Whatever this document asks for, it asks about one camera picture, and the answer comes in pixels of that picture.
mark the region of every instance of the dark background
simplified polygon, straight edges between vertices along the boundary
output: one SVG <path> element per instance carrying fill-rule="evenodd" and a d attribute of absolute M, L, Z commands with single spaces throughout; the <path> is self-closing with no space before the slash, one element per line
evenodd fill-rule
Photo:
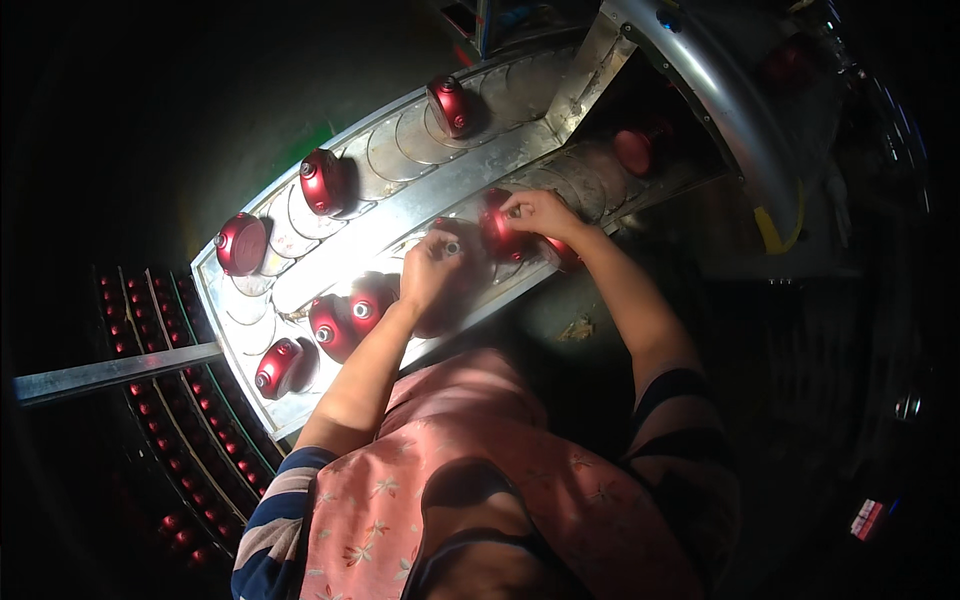
<path fill-rule="evenodd" d="M 940 373 L 955 373 L 958 230 L 948 174 L 957 153 L 948 91 L 956 21 L 929 1 L 853 4 L 862 35 L 848 43 L 887 71 L 924 132 L 934 218 L 917 240 L 912 284 L 924 344 Z M 91 417 L 97 397 L 23 415 L 8 394 L 12 376 L 96 357 L 92 309 L 78 292 L 90 265 L 185 268 L 232 211 L 310 147 L 460 65 L 452 41 L 402 2 L 3 4 L 5 593 L 143 590 L 131 574 L 102 568 L 123 564 L 126 551 L 104 541 L 112 539 L 109 515 L 98 499 L 107 482 L 89 458 L 104 436 Z M 952 381 L 936 385 L 944 400 L 958 398 Z M 795 570 L 756 593 L 777 596 L 818 576 L 843 581 L 838 593 L 955 590 L 956 580 L 945 579 L 960 564 L 955 406 L 936 417 L 916 449 L 914 509 L 884 547 L 833 569 L 811 561 L 824 551 L 815 543 L 793 548 Z M 57 475 L 46 477 L 51 463 Z M 71 507 L 66 496 L 88 501 Z M 76 524 L 91 519 L 103 520 L 102 540 L 81 533 L 89 522 Z M 159 593 L 162 574 L 154 576 Z"/>

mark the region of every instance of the silver nozzle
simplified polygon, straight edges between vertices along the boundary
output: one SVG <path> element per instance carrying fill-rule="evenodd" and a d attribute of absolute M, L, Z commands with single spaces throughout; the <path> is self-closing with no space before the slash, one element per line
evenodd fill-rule
<path fill-rule="evenodd" d="M 368 319 L 372 312 L 371 306 L 364 301 L 359 301 L 353 305 L 353 316 L 357 319 Z"/>
<path fill-rule="evenodd" d="M 317 329 L 317 341 L 321 344 L 333 341 L 333 329 L 327 325 L 321 325 Z"/>

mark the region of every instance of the woman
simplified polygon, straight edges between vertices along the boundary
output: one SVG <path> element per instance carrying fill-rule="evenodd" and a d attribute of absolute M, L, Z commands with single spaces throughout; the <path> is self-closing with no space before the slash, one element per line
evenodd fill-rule
<path fill-rule="evenodd" d="M 400 298 L 344 364 L 240 542 L 234 597 L 702 598 L 739 525 L 696 350 L 653 281 L 554 193 L 510 227 L 569 244 L 633 357 L 633 440 L 613 465 L 546 430 L 494 350 L 396 372 L 460 256 L 432 231 Z M 602 398 L 584 398 L 585 402 Z"/>

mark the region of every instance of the metal work table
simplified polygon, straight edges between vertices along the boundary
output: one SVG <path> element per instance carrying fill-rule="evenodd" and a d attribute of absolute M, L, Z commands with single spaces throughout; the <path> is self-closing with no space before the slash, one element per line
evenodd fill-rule
<path fill-rule="evenodd" d="M 357 202 L 336 218 L 314 215 L 300 190 L 299 165 L 291 166 L 243 208 L 270 229 L 258 273 L 225 276 L 213 243 L 206 245 L 191 264 L 201 302 L 233 375 L 275 440 L 302 426 L 340 366 L 318 349 L 306 389 L 267 400 L 252 383 L 267 348 L 283 337 L 313 344 L 306 308 L 314 298 L 348 295 L 365 271 L 399 272 L 402 256 L 433 219 L 476 222 L 478 193 L 489 186 L 555 188 L 585 220 L 610 231 L 622 216 L 732 173 L 756 208 L 767 251 L 789 248 L 802 223 L 803 198 L 800 174 L 786 164 L 790 153 L 778 120 L 733 54 L 691 15 L 664 16 L 660 6 L 607 2 L 576 51 L 504 56 L 455 74 L 488 112 L 484 127 L 469 137 L 444 135 L 421 88 L 329 140 L 323 148 L 356 166 Z M 666 18 L 674 29 L 663 24 Z M 726 167 L 705 169 L 680 158 L 655 180 L 639 180 L 613 158 L 609 135 L 578 131 L 637 49 L 682 92 Z M 555 270 L 543 256 L 496 265 L 459 330 Z M 456 333 L 411 340 L 402 365 Z"/>

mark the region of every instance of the metal guide rail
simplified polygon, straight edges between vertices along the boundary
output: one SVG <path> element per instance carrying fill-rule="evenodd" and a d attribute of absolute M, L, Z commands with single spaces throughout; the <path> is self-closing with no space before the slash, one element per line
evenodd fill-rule
<path fill-rule="evenodd" d="M 352 209 L 336 218 L 311 212 L 295 165 L 244 208 L 269 230 L 258 272 L 225 276 L 212 242 L 193 261 L 217 340 L 275 440 L 302 426 L 340 365 L 318 351 L 312 378 L 297 391 L 269 400 L 253 383 L 260 358 L 282 338 L 314 344 L 306 318 L 310 302 L 323 294 L 348 295 L 351 283 L 366 271 L 399 273 L 403 255 L 435 218 L 476 223 L 480 193 L 499 186 L 555 189 L 585 221 L 608 227 L 623 214 L 712 176 L 679 159 L 656 182 L 640 180 L 623 170 L 609 139 L 564 146 L 568 134 L 555 135 L 543 115 L 573 56 L 572 48 L 563 48 L 457 74 L 489 111 L 484 127 L 467 137 L 447 137 L 424 92 L 408 94 L 324 144 L 356 165 L 359 200 Z M 629 53 L 614 63 L 617 69 L 627 57 Z M 421 358 L 556 270 L 536 254 L 496 264 L 489 287 L 459 327 L 435 339 L 414 338 L 401 365 Z"/>

